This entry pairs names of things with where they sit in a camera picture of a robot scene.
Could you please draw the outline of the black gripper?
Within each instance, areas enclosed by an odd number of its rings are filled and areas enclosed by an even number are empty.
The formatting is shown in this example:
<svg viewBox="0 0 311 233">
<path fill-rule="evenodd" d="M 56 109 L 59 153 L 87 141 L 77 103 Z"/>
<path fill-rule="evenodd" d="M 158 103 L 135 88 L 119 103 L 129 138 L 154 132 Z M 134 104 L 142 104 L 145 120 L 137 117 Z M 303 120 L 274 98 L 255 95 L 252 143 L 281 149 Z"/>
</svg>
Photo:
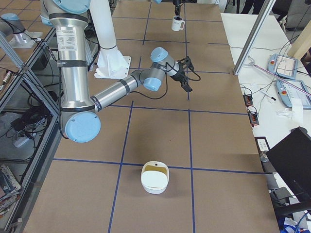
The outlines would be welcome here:
<svg viewBox="0 0 311 233">
<path fill-rule="evenodd" d="M 182 0 L 173 0 L 173 5 L 175 6 L 174 13 L 177 16 L 177 19 L 180 19 L 180 6 L 182 4 Z"/>
<path fill-rule="evenodd" d="M 181 87 L 186 91 L 186 92 L 191 92 L 192 88 L 189 86 L 188 81 L 186 80 L 186 76 L 184 71 L 178 71 L 176 74 L 172 75 L 171 78 L 174 81 L 180 82 Z"/>
</svg>

